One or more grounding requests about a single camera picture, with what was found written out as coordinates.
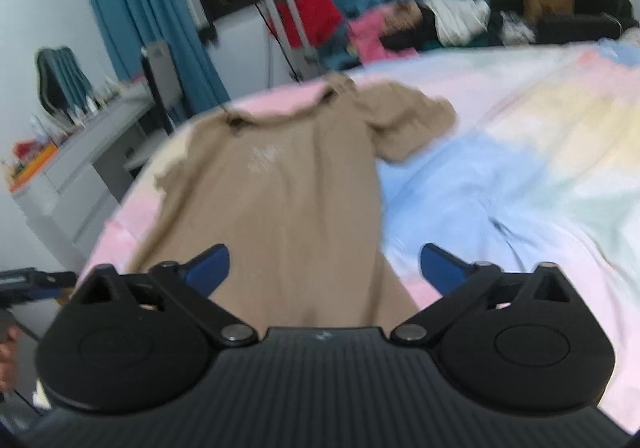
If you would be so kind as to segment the person's left hand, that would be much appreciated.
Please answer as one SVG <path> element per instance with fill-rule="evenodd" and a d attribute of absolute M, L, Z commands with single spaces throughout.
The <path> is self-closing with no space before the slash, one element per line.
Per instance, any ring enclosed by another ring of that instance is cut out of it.
<path fill-rule="evenodd" d="M 6 330 L 0 343 L 0 392 L 11 393 L 16 384 L 16 352 L 21 331 L 16 325 Z"/>

